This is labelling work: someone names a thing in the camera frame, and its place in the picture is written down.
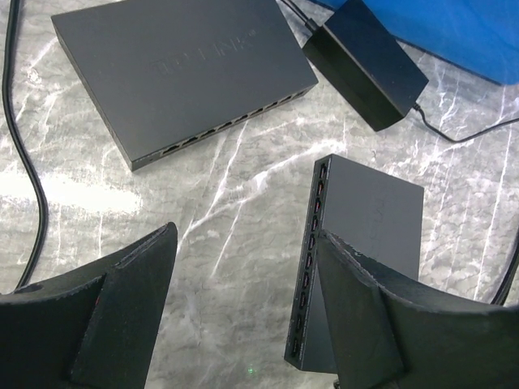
marble surface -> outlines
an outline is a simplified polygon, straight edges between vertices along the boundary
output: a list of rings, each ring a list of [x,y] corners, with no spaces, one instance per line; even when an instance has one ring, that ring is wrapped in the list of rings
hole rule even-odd
[[[15,110],[50,206],[32,280],[70,271],[174,221],[178,258],[147,389],[331,387],[332,375],[299,372],[282,356],[312,166],[332,152],[424,186],[420,280],[491,299],[519,225],[517,125],[453,146],[410,113],[376,134],[318,75],[319,85],[302,99],[130,173],[49,18],[103,2],[24,2]],[[328,15],[300,3],[320,22]],[[7,8],[2,2],[2,45]],[[303,43],[302,26],[286,16]],[[449,134],[519,115],[518,86],[494,85],[405,50],[431,80],[419,103]],[[8,293],[32,248],[37,212],[1,120],[0,293]],[[515,283],[509,302],[517,301]]]

tp-link logo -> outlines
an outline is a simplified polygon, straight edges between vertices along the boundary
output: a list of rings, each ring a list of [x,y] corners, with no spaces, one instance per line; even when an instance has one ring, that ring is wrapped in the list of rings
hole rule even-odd
[[[215,41],[193,50],[152,61],[150,65],[159,75],[172,75],[185,69],[200,68],[204,64],[222,59],[253,47],[256,30],[231,38]]]

black network switch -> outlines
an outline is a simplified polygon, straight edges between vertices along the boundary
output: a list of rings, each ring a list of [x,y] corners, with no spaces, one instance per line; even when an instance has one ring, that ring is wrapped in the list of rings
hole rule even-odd
[[[336,374],[316,265],[326,229],[358,251],[416,280],[423,188],[331,155],[315,163],[285,360],[300,370]]]
[[[52,21],[131,170],[317,83],[275,0],[126,0]]]

black cable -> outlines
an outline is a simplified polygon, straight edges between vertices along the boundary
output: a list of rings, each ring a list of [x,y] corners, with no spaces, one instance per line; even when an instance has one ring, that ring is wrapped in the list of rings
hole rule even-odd
[[[15,114],[13,110],[12,101],[12,83],[15,65],[15,47],[16,47],[16,32],[18,27],[19,19],[19,8],[20,0],[11,0],[9,7],[9,16],[7,20],[6,30],[6,45],[3,58],[3,74],[2,74],[2,102],[3,110],[6,115],[7,127],[13,138],[16,151],[19,154],[22,163],[24,164],[25,171],[31,180],[32,187],[36,193],[36,199],[38,201],[38,212],[39,212],[39,223],[38,231],[36,233],[36,240],[32,247],[31,255],[23,275],[21,276],[17,289],[25,286],[31,279],[32,272],[40,258],[41,249],[45,243],[45,235],[47,233],[47,225],[49,220],[49,205],[47,204],[47,198],[45,192],[41,186],[40,178],[38,177],[34,166],[32,165],[31,159],[25,150],[24,143],[20,137],[18,127],[16,125]]]
[[[519,265],[519,232],[516,236],[515,245],[516,248],[513,251],[512,259],[510,260],[508,269],[506,273],[504,273],[501,285],[497,289],[497,293],[495,294],[491,302],[491,304],[494,304],[496,306],[502,306],[506,302],[508,294],[510,293],[510,288],[512,287],[513,278],[517,272],[517,266]]]
[[[289,9],[292,10],[293,13],[296,14],[297,17],[300,18],[305,23],[305,27],[307,27],[311,32],[315,32],[319,26],[317,23],[305,14],[298,5],[292,0],[281,0],[283,4],[285,4]]]
[[[519,122],[519,118],[515,118],[512,120],[507,120],[506,122],[497,123],[494,126],[488,127],[485,130],[479,131],[473,135],[467,136],[463,139],[452,139],[448,135],[444,134],[440,130],[438,130],[436,127],[432,126],[426,119],[425,113],[423,112],[422,107],[420,105],[415,104],[413,105],[413,109],[420,113],[420,116],[422,116],[423,124],[426,125],[426,127],[435,132],[437,135],[442,137],[443,139],[449,141],[450,143],[464,143],[468,142],[469,140],[476,139],[482,135],[488,134],[490,131],[496,130],[502,126],[507,126],[509,124],[513,124],[515,122]],[[497,290],[497,293],[495,294],[494,298],[492,299],[491,304],[502,306],[506,302],[506,299],[508,297],[508,294],[510,292],[510,288],[512,287],[514,276],[517,272],[517,268],[519,266],[519,232],[517,233],[516,242],[515,242],[516,248],[513,252],[512,259],[510,260],[510,264],[508,265],[507,271],[504,273],[503,280],[501,281],[501,284]]]
[[[513,124],[513,123],[519,122],[519,118],[515,118],[515,119],[512,119],[512,120],[507,120],[506,122],[497,123],[494,126],[488,127],[485,130],[482,130],[482,131],[479,131],[479,132],[477,132],[477,133],[475,133],[473,135],[467,136],[466,138],[453,139],[450,136],[448,136],[448,135],[444,134],[443,132],[441,132],[440,130],[438,130],[436,127],[434,127],[432,124],[430,124],[427,121],[425,113],[423,112],[423,109],[422,109],[422,107],[420,107],[420,105],[418,105],[418,104],[413,105],[413,109],[415,111],[417,111],[418,113],[420,113],[420,116],[422,116],[423,124],[425,124],[426,127],[429,130],[433,131],[434,133],[436,133],[437,135],[439,135],[440,137],[442,137],[443,139],[447,140],[450,143],[464,143],[464,142],[468,142],[469,140],[476,139],[476,138],[478,138],[478,137],[480,137],[482,135],[488,134],[490,131],[497,130],[498,128],[500,128],[502,126],[507,126],[509,124]]]

power adapter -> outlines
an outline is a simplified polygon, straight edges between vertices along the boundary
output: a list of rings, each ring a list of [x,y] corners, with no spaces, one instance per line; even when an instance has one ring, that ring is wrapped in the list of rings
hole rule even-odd
[[[428,83],[362,0],[348,0],[303,47],[375,131],[404,118]]]

